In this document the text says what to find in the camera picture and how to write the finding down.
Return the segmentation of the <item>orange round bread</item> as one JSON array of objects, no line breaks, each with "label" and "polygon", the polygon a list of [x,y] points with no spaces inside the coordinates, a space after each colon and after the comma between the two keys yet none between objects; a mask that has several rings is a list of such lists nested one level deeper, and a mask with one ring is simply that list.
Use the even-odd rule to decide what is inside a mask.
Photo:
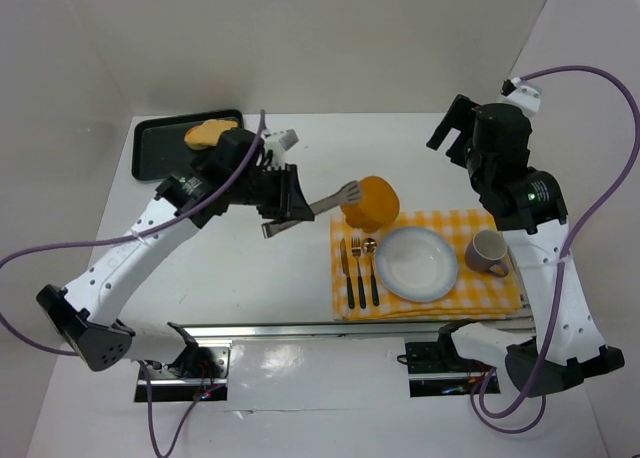
[{"label": "orange round bread", "polygon": [[363,193],[361,201],[340,206],[346,223],[369,234],[393,223],[400,212],[400,201],[393,187],[378,176],[365,177],[359,184]]}]

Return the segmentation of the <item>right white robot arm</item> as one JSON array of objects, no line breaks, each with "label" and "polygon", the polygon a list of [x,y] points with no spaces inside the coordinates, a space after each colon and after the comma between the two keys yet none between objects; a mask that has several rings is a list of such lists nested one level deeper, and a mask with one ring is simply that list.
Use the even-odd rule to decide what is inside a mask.
[{"label": "right white robot arm", "polygon": [[513,104],[479,105],[459,95],[428,147],[438,149],[452,129],[460,134],[446,155],[468,171],[506,241],[536,335],[521,337],[460,320],[439,331],[443,357],[501,368],[528,398],[563,392],[623,367],[622,351],[605,343],[563,248],[571,229],[559,183],[528,163],[529,118]]}]

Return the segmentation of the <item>metal kitchen tongs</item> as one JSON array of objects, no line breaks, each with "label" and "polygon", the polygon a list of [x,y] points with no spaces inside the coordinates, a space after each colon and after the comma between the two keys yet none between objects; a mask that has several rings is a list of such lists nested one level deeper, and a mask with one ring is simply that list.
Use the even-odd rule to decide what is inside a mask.
[{"label": "metal kitchen tongs", "polygon": [[[358,204],[363,199],[363,196],[364,192],[361,184],[358,181],[350,181],[334,194],[312,203],[310,208],[313,214],[318,216],[336,207]],[[283,223],[268,222],[262,225],[263,237],[265,239],[272,238],[301,223],[301,220],[290,220]]]}]

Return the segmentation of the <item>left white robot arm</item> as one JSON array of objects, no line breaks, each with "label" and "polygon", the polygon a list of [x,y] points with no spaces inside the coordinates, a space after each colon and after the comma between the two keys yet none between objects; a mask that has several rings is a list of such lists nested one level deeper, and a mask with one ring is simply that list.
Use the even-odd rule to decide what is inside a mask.
[{"label": "left white robot arm", "polygon": [[152,331],[119,318],[127,301],[183,242],[232,205],[249,205],[276,223],[311,221],[297,168],[285,153],[298,141],[292,130],[256,138],[245,129],[221,134],[215,146],[171,173],[128,232],[129,242],[108,250],[64,287],[45,286],[36,300],[57,331],[93,371],[123,358],[193,377],[212,360],[186,330],[167,323]]}]

